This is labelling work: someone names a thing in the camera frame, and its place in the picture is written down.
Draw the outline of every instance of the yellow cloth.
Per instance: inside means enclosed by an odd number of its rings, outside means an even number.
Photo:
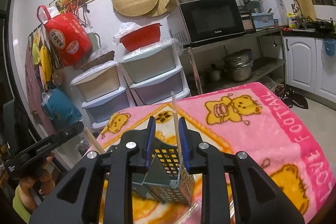
[[[30,213],[26,210],[23,205],[20,195],[19,195],[19,187],[15,189],[15,195],[13,198],[13,208],[18,213],[18,215],[28,224]]]
[[[52,75],[52,65],[51,65],[51,58],[49,55],[49,51],[45,45],[42,45],[40,50],[40,57],[41,57],[41,66],[43,72],[44,82],[51,81]]]
[[[40,52],[39,52],[39,42],[40,42],[39,34],[38,34],[38,31],[36,30],[34,32],[33,45],[31,47],[31,56],[33,58],[33,64],[35,66],[37,66],[41,61]]]
[[[33,57],[33,63],[37,66],[41,62],[39,47],[36,43],[31,48],[31,56]]]

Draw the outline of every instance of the metal screw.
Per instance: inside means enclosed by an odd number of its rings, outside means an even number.
[[[247,158],[247,153],[244,152],[244,151],[238,152],[238,158],[240,158],[242,160],[246,159]]]
[[[89,159],[94,159],[96,156],[97,156],[97,152],[96,151],[90,151],[86,154],[86,156],[89,158]]]
[[[134,147],[136,147],[137,144],[135,142],[128,142],[126,143],[126,147],[129,148],[129,149],[132,149]]]
[[[200,143],[198,146],[201,149],[208,149],[209,148],[209,144],[208,143]]]

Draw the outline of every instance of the red plastic basin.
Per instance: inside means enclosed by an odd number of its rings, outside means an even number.
[[[160,23],[155,23],[142,27],[124,35],[120,39],[120,42],[130,52],[155,42],[159,42],[161,37],[160,26],[162,26]]]

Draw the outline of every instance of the pink blanket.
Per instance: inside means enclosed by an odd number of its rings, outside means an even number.
[[[115,113],[98,137],[108,148],[123,132],[147,127],[156,118],[156,136],[176,144],[170,103],[132,107]],[[281,187],[306,223],[325,202],[335,178],[321,147],[303,122],[260,83],[186,98],[178,102],[178,115],[189,129],[221,151],[246,151]],[[201,177],[195,176],[193,200],[201,199]],[[133,198],[135,223],[174,223],[186,210],[180,204],[162,205]],[[200,212],[188,223],[199,223]]]

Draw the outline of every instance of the blender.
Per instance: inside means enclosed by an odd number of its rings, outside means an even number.
[[[246,4],[249,3],[250,0],[236,0],[236,3],[239,8],[241,20],[243,21],[244,30],[246,33],[254,33],[256,32],[253,19],[250,11],[246,7]]]

